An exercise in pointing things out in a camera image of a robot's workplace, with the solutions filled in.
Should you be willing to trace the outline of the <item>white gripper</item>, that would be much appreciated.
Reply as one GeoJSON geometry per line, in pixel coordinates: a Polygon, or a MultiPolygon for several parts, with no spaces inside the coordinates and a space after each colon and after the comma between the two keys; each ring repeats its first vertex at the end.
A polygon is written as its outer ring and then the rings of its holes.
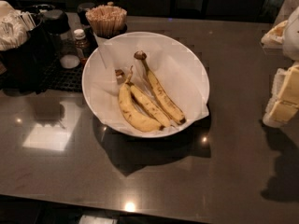
{"type": "MultiPolygon", "coordinates": [[[[287,21],[280,22],[264,34],[261,43],[266,46],[283,43],[283,54],[299,61],[299,7],[287,21]]],[[[279,128],[287,124],[299,111],[299,63],[294,63],[288,70],[277,70],[271,94],[263,115],[263,123],[279,128]]]]}

